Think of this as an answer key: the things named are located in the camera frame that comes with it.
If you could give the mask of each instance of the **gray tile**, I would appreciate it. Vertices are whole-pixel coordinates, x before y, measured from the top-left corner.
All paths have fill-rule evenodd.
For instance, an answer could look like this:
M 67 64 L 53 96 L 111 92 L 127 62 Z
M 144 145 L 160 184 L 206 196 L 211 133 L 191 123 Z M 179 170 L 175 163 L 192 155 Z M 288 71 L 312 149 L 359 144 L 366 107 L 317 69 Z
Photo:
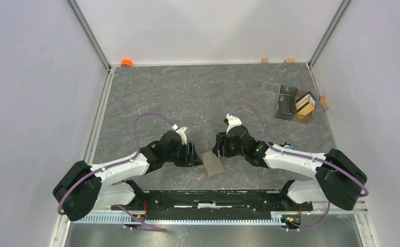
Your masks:
M 317 104 L 309 124 L 281 120 L 274 115 L 275 88 L 284 84 L 315 90 L 305 64 L 241 64 L 117 68 L 114 74 L 94 163 L 124 157 L 136 150 L 132 129 L 144 112 L 160 112 L 180 127 L 190 129 L 188 138 L 197 152 L 210 151 L 217 132 L 223 132 L 226 113 L 240 103 L 259 108 L 274 143 L 291 142 L 297 150 L 328 152 L 333 147 L 327 121 Z M 250 109 L 235 114 L 256 139 L 262 139 L 257 117 Z M 169 125 L 146 116 L 137 128 L 141 145 L 157 140 Z M 285 170 L 256 168 L 242 157 L 222 160 L 225 172 L 207 176 L 205 169 L 165 164 L 155 172 L 135 178 L 142 189 L 281 188 L 289 179 L 307 178 Z

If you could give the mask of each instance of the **metal frame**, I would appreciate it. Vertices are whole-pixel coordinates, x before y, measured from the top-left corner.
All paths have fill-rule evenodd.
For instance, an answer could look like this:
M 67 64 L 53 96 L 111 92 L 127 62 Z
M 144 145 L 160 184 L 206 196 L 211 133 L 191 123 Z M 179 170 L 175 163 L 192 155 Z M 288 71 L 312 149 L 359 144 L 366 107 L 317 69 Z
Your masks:
M 338 9 L 336 10 L 333 19 L 330 21 L 327 30 L 325 31 L 323 37 L 321 38 L 320 43 L 318 44 L 317 48 L 315 49 L 314 54 L 312 55 L 311 59 L 309 60 L 308 66 L 312 67 L 317 62 L 318 58 L 320 57 L 321 52 L 324 50 L 325 45 L 329 41 L 332 33 L 335 31 L 336 26 L 338 25 L 339 21 L 341 20 L 342 16 L 344 15 L 345 11 L 347 10 L 350 2 L 352 0 L 342 0 L 341 4 L 339 5 Z
M 111 69 L 111 64 L 108 62 L 105 54 L 103 53 L 102 48 L 100 47 L 99 43 L 97 42 L 96 37 L 91 31 L 88 22 L 86 21 L 85 17 L 83 16 L 82 11 L 79 8 L 78 3 L 76 0 L 67 0 L 68 5 L 70 6 L 71 11 L 75 15 L 80 27 L 82 28 L 83 32 L 85 33 L 86 37 L 88 38 L 91 46 L 96 51 L 97 56 L 99 57 L 100 62 L 102 63 L 103 67 L 109 71 Z
M 105 82 L 102 89 L 102 94 L 100 95 L 99 105 L 96 109 L 96 114 L 94 118 L 93 125 L 89 132 L 88 144 L 85 146 L 83 152 L 83 159 L 91 164 L 94 159 L 94 153 L 97 146 L 97 141 L 99 139 L 99 133 L 101 125 L 103 122 L 104 111 L 106 109 L 107 100 L 109 97 L 109 92 L 111 90 L 112 80 L 114 78 L 115 69 L 111 69 L 106 75 Z M 49 247 L 63 247 L 67 241 L 68 231 L 70 229 L 71 222 L 66 215 L 58 215 L 56 223 L 54 225 L 53 233 L 50 238 Z
M 354 219 L 356 220 L 357 229 L 359 231 L 363 247 L 377 247 L 377 242 L 375 241 L 373 235 L 369 215 L 354 215 Z

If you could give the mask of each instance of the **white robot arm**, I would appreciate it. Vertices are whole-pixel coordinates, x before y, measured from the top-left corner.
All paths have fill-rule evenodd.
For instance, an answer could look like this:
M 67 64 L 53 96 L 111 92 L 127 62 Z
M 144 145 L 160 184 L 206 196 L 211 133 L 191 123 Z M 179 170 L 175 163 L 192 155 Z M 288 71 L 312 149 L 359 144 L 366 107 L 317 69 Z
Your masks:
M 296 204 L 329 200 L 342 209 L 353 209 L 361 188 L 323 161 L 334 163 L 362 184 L 366 183 L 367 176 L 341 151 L 331 149 L 329 153 L 306 153 L 273 143 L 268 145 L 251 137 L 239 118 L 228 114 L 224 122 L 229 125 L 227 131 L 217 135 L 212 150 L 217 157 L 240 155 L 256 167 L 284 169 L 307 176 L 311 180 L 291 180 L 282 189 Z
M 61 207 L 70 221 L 83 218 L 93 209 L 129 204 L 135 197 L 135 189 L 123 181 L 155 171 L 165 162 L 173 162 L 179 167 L 201 165 L 194 143 L 187 140 L 187 128 L 173 129 L 176 130 L 168 131 L 159 141 L 141 148 L 138 155 L 134 153 L 103 164 L 76 162 L 53 190 L 59 203 L 65 197 Z M 68 193 L 83 178 L 86 179 Z

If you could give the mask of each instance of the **black mounting base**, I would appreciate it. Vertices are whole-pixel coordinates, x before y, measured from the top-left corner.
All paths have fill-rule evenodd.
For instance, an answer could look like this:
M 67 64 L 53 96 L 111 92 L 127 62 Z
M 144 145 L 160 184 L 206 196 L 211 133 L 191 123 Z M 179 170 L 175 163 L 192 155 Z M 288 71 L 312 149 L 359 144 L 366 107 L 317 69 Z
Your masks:
M 298 204 L 283 203 L 277 190 L 149 190 L 137 191 L 124 208 L 145 210 L 150 220 L 271 219 L 271 211 L 298 211 Z M 312 203 L 301 204 L 312 211 Z

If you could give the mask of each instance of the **orange object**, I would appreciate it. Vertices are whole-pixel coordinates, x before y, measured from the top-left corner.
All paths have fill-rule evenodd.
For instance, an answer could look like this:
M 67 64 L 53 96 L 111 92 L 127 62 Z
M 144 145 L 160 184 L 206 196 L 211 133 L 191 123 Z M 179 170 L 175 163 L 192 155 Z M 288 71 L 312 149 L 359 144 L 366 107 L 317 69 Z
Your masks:
M 321 107 L 323 110 L 327 110 L 329 108 L 329 106 L 327 105 L 327 103 L 325 101 L 325 95 L 320 96 L 320 103 L 321 103 Z
M 129 59 L 124 59 L 123 61 L 121 61 L 121 67 L 132 67 L 132 66 L 133 63 Z
M 287 59 L 285 59 L 285 63 L 295 63 L 295 59 L 294 58 L 287 58 Z

